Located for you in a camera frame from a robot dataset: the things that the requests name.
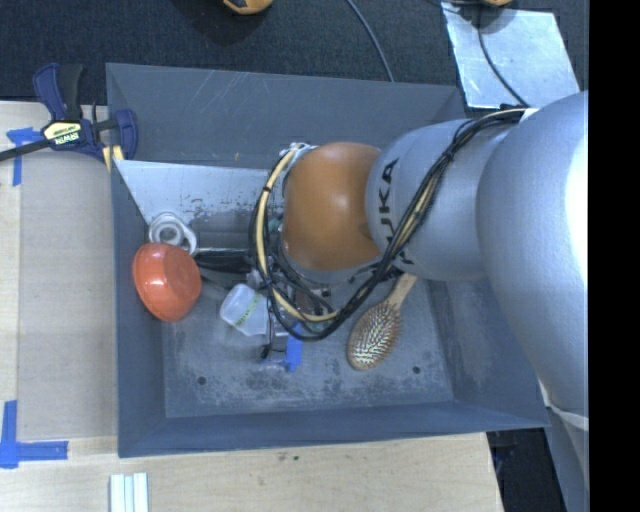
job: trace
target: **hairbrush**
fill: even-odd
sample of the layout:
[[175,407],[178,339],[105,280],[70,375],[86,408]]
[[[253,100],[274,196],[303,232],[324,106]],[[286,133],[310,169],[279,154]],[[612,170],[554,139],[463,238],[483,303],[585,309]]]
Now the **hairbrush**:
[[368,309],[353,326],[347,360],[356,370],[373,368],[389,355],[400,336],[400,306],[416,280],[413,274],[402,274],[387,298]]

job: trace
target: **orange bowl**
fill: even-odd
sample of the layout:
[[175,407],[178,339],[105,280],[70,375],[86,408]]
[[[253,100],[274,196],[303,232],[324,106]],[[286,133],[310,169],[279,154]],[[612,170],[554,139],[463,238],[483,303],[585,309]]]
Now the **orange bowl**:
[[133,259],[133,281],[146,308],[160,320],[182,320],[198,300],[202,280],[187,251],[163,243],[144,244]]

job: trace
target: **blue tape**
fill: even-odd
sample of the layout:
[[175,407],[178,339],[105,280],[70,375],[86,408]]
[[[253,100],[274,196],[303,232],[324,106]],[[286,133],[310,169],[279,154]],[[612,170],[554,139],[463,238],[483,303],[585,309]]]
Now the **blue tape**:
[[[294,331],[300,332],[300,325],[294,327]],[[284,358],[285,368],[289,372],[295,372],[302,363],[302,341],[291,335],[287,338],[287,351]]]
[[17,400],[5,402],[0,438],[0,468],[15,469],[21,461],[65,460],[69,441],[20,443],[16,441]]
[[[38,142],[44,137],[40,132],[33,128],[19,128],[17,130],[9,130],[7,137],[13,142],[16,147],[22,146],[22,144],[28,144],[29,142]],[[18,156],[13,161],[13,186],[17,187],[22,183],[22,157]]]

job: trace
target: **metal plate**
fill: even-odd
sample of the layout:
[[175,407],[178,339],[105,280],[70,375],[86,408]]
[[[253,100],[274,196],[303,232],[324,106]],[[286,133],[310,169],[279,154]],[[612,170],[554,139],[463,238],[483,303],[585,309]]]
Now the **metal plate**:
[[[467,105],[498,108],[517,103],[483,54],[476,28],[478,11],[467,9],[443,4]],[[553,14],[512,9],[499,13],[483,14],[480,30],[491,61],[518,95],[541,108],[580,92]]]
[[[266,170],[129,160],[118,160],[116,166],[147,224],[171,213],[195,231],[199,247],[247,247],[251,212],[267,180]],[[283,202],[279,179],[270,197],[270,214],[282,212]]]

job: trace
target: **clear plastic cup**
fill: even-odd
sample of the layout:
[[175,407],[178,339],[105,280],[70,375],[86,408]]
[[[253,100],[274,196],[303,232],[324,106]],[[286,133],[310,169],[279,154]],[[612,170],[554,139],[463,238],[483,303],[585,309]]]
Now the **clear plastic cup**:
[[267,333],[267,298],[246,284],[237,284],[220,306],[220,317],[246,336]]

